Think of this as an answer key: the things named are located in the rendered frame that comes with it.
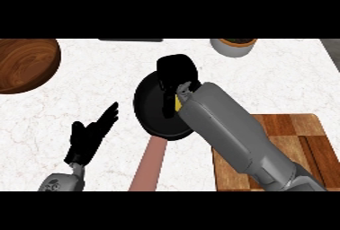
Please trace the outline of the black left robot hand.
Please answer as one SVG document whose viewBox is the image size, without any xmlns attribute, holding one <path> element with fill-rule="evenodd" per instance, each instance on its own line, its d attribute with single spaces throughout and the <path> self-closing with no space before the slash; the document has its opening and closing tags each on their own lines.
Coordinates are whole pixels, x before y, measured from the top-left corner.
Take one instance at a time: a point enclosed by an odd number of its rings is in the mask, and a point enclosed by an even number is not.
<svg viewBox="0 0 340 230">
<path fill-rule="evenodd" d="M 98 119 L 84 126 L 81 121 L 72 123 L 70 147 L 64 156 L 66 164 L 85 166 L 95 154 L 100 142 L 112 124 L 118 120 L 118 102 L 103 111 Z"/>
</svg>

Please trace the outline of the white pot with brown rim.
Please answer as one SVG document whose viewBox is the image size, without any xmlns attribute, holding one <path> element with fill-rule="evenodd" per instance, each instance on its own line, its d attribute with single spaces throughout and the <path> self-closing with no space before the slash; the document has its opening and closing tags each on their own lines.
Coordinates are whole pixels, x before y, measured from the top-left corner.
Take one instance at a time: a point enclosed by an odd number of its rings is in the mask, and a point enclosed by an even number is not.
<svg viewBox="0 0 340 230">
<path fill-rule="evenodd" d="M 246 43 L 233 43 L 224 39 L 209 39 L 209 43 L 220 55 L 229 58 L 239 58 L 249 53 L 255 39 L 251 39 Z"/>
</svg>

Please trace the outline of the wooden cutting board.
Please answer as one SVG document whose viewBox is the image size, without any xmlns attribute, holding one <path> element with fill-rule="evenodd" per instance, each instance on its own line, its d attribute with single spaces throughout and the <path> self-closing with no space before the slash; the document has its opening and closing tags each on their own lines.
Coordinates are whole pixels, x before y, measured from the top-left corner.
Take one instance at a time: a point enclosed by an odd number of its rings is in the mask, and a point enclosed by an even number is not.
<svg viewBox="0 0 340 230">
<path fill-rule="evenodd" d="M 254 114 L 271 144 L 301 164 L 328 191 L 340 191 L 340 162 L 314 114 Z M 215 190 L 261 191 L 254 179 L 237 174 L 211 149 Z"/>
</svg>

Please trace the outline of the round brown wooden bowl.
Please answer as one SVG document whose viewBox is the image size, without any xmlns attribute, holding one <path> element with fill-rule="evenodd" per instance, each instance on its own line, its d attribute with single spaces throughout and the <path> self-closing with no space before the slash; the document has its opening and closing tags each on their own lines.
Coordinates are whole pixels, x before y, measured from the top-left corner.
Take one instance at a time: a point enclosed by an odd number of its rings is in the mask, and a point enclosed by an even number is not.
<svg viewBox="0 0 340 230">
<path fill-rule="evenodd" d="M 39 87 L 59 69 L 56 39 L 0 39 L 0 94 Z"/>
</svg>

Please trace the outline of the grey appliance edge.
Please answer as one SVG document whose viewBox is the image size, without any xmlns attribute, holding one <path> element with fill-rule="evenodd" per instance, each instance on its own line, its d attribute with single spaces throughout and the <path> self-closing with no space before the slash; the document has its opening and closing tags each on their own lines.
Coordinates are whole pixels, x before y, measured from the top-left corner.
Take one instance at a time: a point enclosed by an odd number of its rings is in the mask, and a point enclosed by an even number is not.
<svg viewBox="0 0 340 230">
<path fill-rule="evenodd" d="M 320 39 L 320 43 L 326 49 L 336 70 L 340 71 L 340 39 Z"/>
</svg>

